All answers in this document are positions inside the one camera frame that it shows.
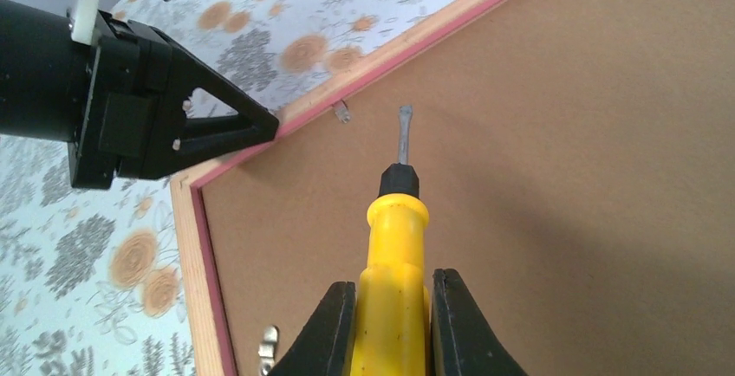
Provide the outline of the pink wooden photo frame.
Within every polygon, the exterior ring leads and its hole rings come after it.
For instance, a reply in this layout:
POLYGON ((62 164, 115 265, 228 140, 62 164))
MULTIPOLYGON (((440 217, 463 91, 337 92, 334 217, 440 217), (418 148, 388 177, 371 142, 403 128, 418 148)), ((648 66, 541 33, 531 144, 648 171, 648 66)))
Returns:
POLYGON ((413 107, 426 267, 531 375, 734 372, 734 0, 458 0, 172 182, 200 375, 367 263, 413 107))

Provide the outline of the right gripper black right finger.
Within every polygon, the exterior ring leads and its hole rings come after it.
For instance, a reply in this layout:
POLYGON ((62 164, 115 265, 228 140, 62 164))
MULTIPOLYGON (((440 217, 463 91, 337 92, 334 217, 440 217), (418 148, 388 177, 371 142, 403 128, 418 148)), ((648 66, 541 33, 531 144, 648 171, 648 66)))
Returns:
POLYGON ((431 304, 432 375, 527 375, 494 334, 456 269, 434 270, 431 304))

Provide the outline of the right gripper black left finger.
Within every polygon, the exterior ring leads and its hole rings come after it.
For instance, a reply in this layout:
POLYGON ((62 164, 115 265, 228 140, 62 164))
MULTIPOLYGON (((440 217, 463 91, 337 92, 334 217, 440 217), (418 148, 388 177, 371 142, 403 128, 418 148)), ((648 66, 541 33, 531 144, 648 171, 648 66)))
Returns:
POLYGON ((343 376, 350 373, 356 312, 354 282, 330 285, 270 376, 343 376))

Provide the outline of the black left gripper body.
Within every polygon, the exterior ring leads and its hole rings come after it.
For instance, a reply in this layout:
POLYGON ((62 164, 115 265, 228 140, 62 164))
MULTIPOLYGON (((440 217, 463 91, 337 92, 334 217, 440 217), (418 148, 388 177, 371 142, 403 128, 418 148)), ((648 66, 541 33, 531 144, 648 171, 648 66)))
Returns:
POLYGON ((1 131, 64 143, 77 189, 169 176, 172 48, 105 12, 96 27, 95 45, 74 42, 67 19, 1 2, 1 131))

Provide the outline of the yellow handled screwdriver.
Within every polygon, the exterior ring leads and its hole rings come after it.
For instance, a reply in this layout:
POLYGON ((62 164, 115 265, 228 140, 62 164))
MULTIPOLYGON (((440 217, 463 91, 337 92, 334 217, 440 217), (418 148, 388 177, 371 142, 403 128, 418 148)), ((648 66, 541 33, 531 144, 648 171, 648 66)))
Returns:
POLYGON ((367 266, 357 294, 352 375, 425 375, 429 369, 429 301, 425 230, 429 212, 408 163, 412 106, 398 112, 398 157, 382 174, 367 209, 367 266))

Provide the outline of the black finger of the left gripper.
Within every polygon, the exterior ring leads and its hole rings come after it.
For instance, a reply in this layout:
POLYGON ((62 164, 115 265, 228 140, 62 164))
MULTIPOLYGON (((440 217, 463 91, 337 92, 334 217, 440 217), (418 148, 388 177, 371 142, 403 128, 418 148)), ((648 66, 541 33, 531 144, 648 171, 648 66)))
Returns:
POLYGON ((177 42, 160 103, 160 175, 272 141, 279 119, 177 42), (232 113, 190 118, 185 102, 205 92, 232 113))

